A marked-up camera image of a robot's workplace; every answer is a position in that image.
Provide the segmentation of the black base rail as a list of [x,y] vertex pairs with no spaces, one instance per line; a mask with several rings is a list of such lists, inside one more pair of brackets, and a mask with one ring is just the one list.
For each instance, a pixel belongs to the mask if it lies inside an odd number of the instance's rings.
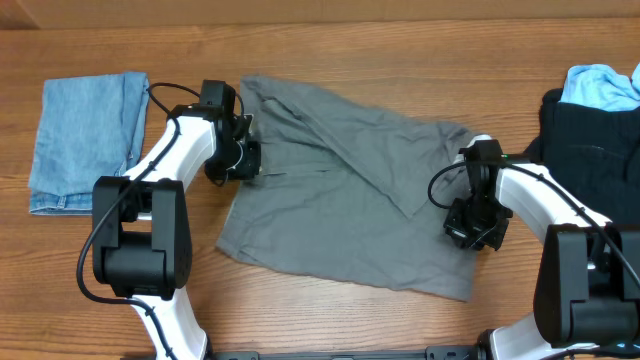
[[255,351],[206,351],[206,360],[491,360],[489,351],[478,345],[435,345],[413,351],[356,351],[261,354]]

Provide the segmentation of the light blue garment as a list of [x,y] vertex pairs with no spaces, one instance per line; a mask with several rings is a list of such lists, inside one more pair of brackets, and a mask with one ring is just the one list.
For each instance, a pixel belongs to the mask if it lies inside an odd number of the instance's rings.
[[560,102],[607,112],[635,110],[639,107],[639,66],[631,76],[604,64],[573,66],[567,72]]

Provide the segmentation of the folded blue denim jeans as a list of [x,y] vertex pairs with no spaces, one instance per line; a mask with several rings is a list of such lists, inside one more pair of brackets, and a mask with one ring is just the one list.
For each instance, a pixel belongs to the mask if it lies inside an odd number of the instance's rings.
[[140,159],[149,103],[143,72],[44,82],[28,188],[33,215],[89,215],[94,183]]

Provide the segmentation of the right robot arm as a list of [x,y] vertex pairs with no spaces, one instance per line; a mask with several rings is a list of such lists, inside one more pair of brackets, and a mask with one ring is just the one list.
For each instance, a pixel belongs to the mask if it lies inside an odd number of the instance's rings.
[[524,154],[495,139],[460,149],[470,195],[447,205],[444,229],[462,249],[497,250],[513,216],[543,245],[533,311],[484,331],[472,346],[430,350],[444,359],[639,356],[639,228],[616,225],[564,190]]

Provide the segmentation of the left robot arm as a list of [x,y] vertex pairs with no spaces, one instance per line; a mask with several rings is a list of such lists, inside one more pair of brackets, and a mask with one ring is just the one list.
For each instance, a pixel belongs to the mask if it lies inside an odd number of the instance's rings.
[[206,80],[197,102],[168,110],[166,130],[122,176],[102,176],[92,194],[92,231],[76,268],[81,293],[127,305],[141,318],[158,359],[212,359],[186,283],[192,239],[185,193],[199,171],[216,186],[255,178],[261,148],[253,115],[224,81]]

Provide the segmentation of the black garment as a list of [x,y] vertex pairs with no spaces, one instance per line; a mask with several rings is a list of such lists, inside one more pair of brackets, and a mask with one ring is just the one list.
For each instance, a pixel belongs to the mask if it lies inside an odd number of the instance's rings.
[[540,132],[525,152],[557,183],[618,224],[639,223],[639,110],[607,112],[542,98]]

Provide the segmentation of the grey shorts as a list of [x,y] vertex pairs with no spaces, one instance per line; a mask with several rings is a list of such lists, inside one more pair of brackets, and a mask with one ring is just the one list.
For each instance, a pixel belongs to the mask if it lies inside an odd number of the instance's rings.
[[457,160],[474,131],[265,76],[243,78],[240,91],[262,164],[239,186],[221,251],[284,273],[470,299],[476,254],[443,223],[468,193]]

